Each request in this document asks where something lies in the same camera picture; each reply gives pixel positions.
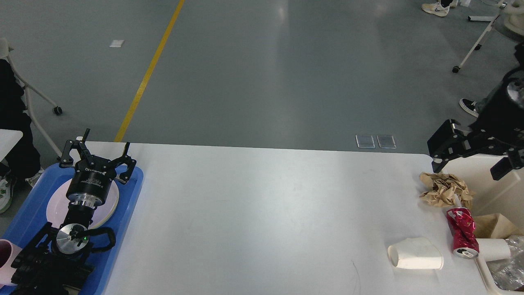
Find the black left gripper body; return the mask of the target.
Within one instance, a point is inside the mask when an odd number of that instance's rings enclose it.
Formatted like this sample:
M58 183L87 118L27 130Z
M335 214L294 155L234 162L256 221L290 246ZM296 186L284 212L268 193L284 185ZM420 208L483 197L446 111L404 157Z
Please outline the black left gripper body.
M86 201L86 206L98 207L104 205L110 192L113 179L116 177L116 166L110 162L94 162L90 167L89 162L79 161L75 164L75 174L66 192L70 202L79 204Z

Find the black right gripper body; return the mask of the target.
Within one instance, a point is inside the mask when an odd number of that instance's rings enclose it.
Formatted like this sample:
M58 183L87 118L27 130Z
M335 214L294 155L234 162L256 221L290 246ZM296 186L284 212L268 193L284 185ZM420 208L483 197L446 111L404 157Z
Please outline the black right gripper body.
M523 149L523 69L507 72L492 91L477 103L479 116L470 125L499 142Z

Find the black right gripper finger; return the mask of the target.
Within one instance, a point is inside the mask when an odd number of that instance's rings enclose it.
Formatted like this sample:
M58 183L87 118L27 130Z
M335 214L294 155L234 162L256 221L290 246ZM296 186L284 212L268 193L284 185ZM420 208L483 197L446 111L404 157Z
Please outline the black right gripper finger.
M520 170L524 166L524 150L507 150L505 157L498 161L491 169L493 180L500 180L512 170Z
M508 145L500 142L484 129L475 126L464 127L458 121L448 119L427 140L427 148L433 159L433 172L441 172L453 159L477 154L503 156Z

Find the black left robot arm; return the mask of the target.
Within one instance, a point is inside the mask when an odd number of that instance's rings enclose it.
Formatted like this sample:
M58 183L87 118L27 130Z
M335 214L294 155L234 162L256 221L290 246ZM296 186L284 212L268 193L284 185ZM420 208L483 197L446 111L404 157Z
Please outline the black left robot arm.
M106 203L113 181L130 180L136 160L128 154L129 142L116 159L91 154L86 147L89 132L86 129L81 140L69 140L64 146L59 167L75 171L65 194L68 212L58 227L45 223L11 263L14 295L80 291L94 270L87 264L90 254L108 252L116 245L112 228L92 228L93 215Z

